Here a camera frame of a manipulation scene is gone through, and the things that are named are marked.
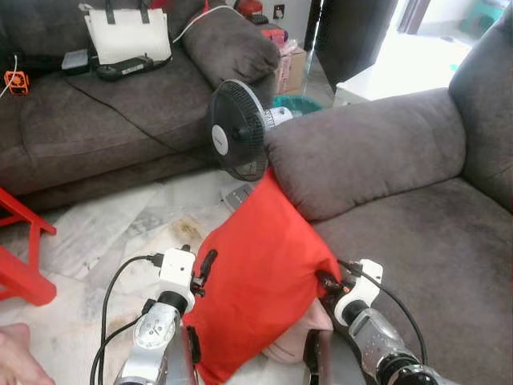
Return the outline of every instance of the tiled floor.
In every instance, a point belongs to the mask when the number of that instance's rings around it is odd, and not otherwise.
[[[34,307],[19,298],[0,302],[0,325],[27,322],[31,348],[58,385],[88,383],[99,345],[101,305],[112,274],[122,261],[184,243],[197,251],[202,239],[230,212],[219,187],[232,183],[210,170],[146,184],[46,215],[58,234],[43,237],[41,267],[58,287],[55,300]],[[23,225],[0,231],[0,245],[26,256]],[[141,261],[120,277],[111,296],[108,330],[131,321],[156,294],[156,269]],[[112,383],[131,346],[131,333],[107,348],[105,384]],[[285,366],[258,356],[244,365],[230,385],[301,384],[303,364]]]

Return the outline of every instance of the black cable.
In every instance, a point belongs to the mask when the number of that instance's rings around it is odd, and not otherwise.
[[[107,344],[116,335],[118,335],[119,333],[125,331],[126,329],[134,326],[137,323],[137,321],[139,321],[139,318],[141,318],[141,316],[139,316],[138,318],[134,319],[132,322],[129,322],[127,325],[121,326],[118,330],[116,330],[114,333],[109,335],[108,338],[105,341],[103,341],[102,345],[99,347],[98,351],[96,352],[95,359],[93,359],[93,364],[91,366],[91,374],[89,376],[89,385],[95,385],[96,367],[98,366],[98,362],[100,360],[100,357],[102,357],[103,354],[105,353],[105,347],[107,347]]]
[[[107,334],[107,304],[109,301],[109,297],[111,296],[112,287],[115,284],[115,281],[118,279],[119,275],[123,272],[123,270],[130,265],[134,261],[142,261],[142,260],[151,260],[153,256],[144,255],[140,257],[133,257],[123,263],[121,267],[119,267],[118,271],[115,272],[114,277],[111,279],[111,283],[107,287],[107,292],[105,293],[105,298],[103,299],[103,306],[102,306],[102,331],[101,331],[101,338],[100,338],[100,346],[105,343],[105,338]],[[103,385],[103,363],[105,360],[105,352],[102,351],[99,354],[99,369],[98,369],[98,384]]]
[[[361,276],[367,278],[369,281],[371,281],[373,284],[375,284],[375,286],[377,286],[380,290],[383,290],[386,294],[388,294],[388,296],[390,298],[392,298],[394,300],[394,302],[399,305],[401,310],[404,312],[404,314],[406,315],[406,317],[410,321],[411,326],[415,330],[415,334],[417,335],[418,343],[420,345],[422,363],[424,365],[427,365],[427,347],[426,347],[426,342],[424,341],[424,337],[422,336],[422,332],[420,331],[420,328],[418,327],[417,323],[415,322],[415,319],[414,319],[413,315],[411,315],[411,313],[408,310],[408,308],[406,308],[406,305],[399,299],[399,297],[397,295],[394,294],[394,292],[392,292],[392,290],[388,289],[386,286],[384,286],[383,284],[381,284],[378,281],[376,281],[370,275],[368,275],[367,273],[363,272],[362,268],[359,267],[358,264],[352,264],[352,263],[348,263],[346,261],[340,261],[340,260],[337,260],[337,261],[338,261],[338,263],[340,265],[344,266],[351,273],[360,274]]]

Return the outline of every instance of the white power cord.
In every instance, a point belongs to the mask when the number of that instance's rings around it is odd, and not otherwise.
[[[14,77],[16,76],[16,70],[18,69],[18,56],[14,56],[14,73],[10,77],[9,83],[6,85],[6,87],[3,89],[2,93],[0,94],[0,99],[2,98],[3,94],[6,93],[7,89],[10,87],[10,85],[13,83]]]
[[[182,38],[182,36],[184,36],[185,32],[188,31],[188,29],[192,26],[192,24],[194,24],[195,22],[197,22],[198,20],[200,20],[201,18],[203,18],[204,16],[210,14],[211,12],[213,12],[214,10],[220,10],[222,8],[227,8],[229,10],[232,10],[233,12],[235,12],[236,14],[238,14],[239,16],[242,17],[241,14],[239,14],[239,12],[237,12],[236,10],[234,10],[231,6],[217,6],[215,8],[212,8],[211,10],[208,10],[207,12],[204,12],[203,14],[195,17],[185,28],[184,30],[182,30],[182,32],[172,41],[172,43],[176,43],[178,40],[180,40]]]

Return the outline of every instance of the finger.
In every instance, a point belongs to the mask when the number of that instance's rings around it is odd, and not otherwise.
[[[0,331],[0,366],[8,367],[14,377],[23,385],[53,384],[28,349],[2,331]]]
[[[11,371],[0,367],[0,385],[16,385],[16,378]]]
[[[0,327],[0,332],[6,333],[18,340],[25,347],[30,346],[30,328],[26,323],[15,323],[14,325]]]

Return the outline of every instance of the sofa seat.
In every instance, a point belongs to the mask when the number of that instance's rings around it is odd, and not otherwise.
[[[11,95],[4,95],[0,103],[0,187],[16,186],[20,178],[27,184],[34,179],[34,169],[19,130],[22,105],[22,98]],[[11,191],[18,193],[20,190],[13,188]]]
[[[343,260],[373,259],[408,306],[430,365],[461,384],[511,383],[511,216],[452,179],[358,206],[315,224]],[[381,293],[376,308],[418,357],[402,311]]]
[[[2,175],[2,187],[22,195],[203,146],[211,94],[177,49],[165,67],[114,83],[93,72],[36,79],[19,123],[7,122],[19,127],[34,175]]]

